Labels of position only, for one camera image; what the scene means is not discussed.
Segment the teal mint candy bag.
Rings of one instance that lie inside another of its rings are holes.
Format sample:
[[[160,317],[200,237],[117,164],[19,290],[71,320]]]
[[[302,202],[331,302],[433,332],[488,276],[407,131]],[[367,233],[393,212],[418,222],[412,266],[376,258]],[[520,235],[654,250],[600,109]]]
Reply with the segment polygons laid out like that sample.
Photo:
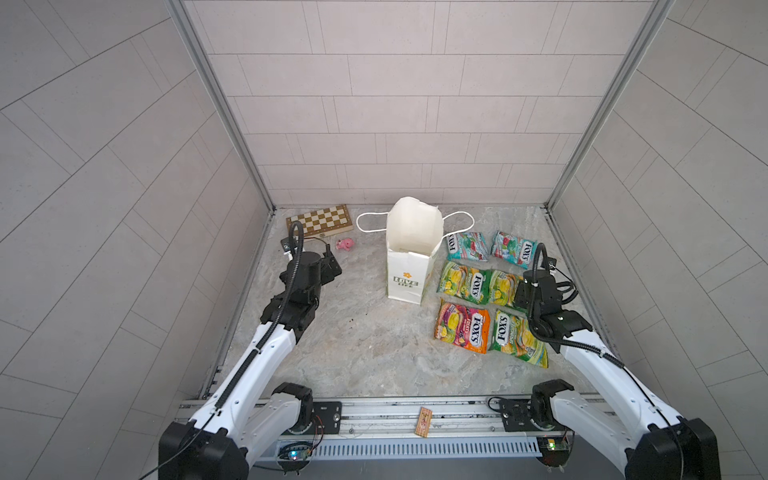
[[[489,251],[480,232],[458,232],[445,238],[449,260],[488,261]]]
[[[523,269],[530,269],[538,242],[499,231],[493,239],[491,254]]]

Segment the green yellow candy bag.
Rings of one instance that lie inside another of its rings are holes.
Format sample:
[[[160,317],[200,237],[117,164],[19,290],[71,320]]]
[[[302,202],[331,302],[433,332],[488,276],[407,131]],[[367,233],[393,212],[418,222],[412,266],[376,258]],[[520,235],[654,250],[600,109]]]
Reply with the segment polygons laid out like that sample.
[[[544,369],[549,367],[546,345],[534,337],[528,320],[497,310],[489,349]]]

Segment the green spring tea candy bag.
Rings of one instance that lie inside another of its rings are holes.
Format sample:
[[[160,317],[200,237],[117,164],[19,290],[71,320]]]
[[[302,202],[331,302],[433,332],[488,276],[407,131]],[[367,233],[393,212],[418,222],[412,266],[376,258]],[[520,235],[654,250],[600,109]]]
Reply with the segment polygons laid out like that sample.
[[[487,300],[486,271],[447,261],[440,275],[437,292],[473,304],[484,304]]]

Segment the orange fruit candy bag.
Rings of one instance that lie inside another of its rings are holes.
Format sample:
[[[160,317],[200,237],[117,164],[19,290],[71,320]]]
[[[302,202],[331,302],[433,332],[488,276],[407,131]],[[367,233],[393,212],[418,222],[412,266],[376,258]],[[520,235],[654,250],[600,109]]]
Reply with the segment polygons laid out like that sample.
[[[490,326],[488,310],[442,300],[434,338],[474,353],[486,354]]]

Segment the white paper bag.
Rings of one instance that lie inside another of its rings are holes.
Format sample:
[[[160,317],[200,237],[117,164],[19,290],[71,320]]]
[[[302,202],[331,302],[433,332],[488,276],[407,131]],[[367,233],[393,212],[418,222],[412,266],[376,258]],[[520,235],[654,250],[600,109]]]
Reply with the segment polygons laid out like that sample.
[[[381,215],[386,225],[371,231],[385,234],[387,297],[419,305],[441,244],[451,235],[472,230],[475,218],[462,210],[444,215],[438,207],[410,196],[400,198]],[[445,221],[454,216],[467,217],[469,225],[445,231]]]

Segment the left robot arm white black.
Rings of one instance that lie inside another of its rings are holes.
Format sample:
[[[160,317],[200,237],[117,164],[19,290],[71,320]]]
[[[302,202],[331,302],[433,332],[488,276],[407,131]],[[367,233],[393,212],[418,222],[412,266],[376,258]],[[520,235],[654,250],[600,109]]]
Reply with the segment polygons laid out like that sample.
[[[331,251],[299,251],[235,368],[185,422],[172,422],[158,445],[160,479],[245,479],[258,458],[289,429],[312,425],[308,387],[283,383],[258,406],[277,368],[315,318],[321,288],[342,272]]]

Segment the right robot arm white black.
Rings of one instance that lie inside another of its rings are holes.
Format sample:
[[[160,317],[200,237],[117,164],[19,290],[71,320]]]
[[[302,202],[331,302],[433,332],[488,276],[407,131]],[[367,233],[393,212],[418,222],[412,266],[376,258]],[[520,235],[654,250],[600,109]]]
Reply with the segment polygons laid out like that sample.
[[[563,380],[533,387],[532,423],[565,427],[586,440],[627,479],[718,479],[714,431],[687,419],[646,387],[615,357],[584,317],[565,309],[566,286],[546,269],[524,273],[518,290],[533,336],[575,366],[612,408],[593,406]]]

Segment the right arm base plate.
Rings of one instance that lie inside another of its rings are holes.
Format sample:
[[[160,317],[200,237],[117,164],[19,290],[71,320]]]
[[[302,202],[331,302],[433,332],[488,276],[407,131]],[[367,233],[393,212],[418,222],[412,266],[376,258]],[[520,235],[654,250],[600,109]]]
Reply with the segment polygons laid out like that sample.
[[[569,428],[559,423],[547,399],[500,398],[495,409],[502,418],[506,432],[565,433]]]

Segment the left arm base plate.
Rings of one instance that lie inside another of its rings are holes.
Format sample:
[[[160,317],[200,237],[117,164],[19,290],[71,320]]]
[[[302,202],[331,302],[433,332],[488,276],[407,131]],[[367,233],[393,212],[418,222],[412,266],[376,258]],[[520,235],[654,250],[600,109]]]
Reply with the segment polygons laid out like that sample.
[[[338,434],[343,404],[340,401],[314,401],[312,408],[302,404],[297,422],[285,431],[289,435]]]

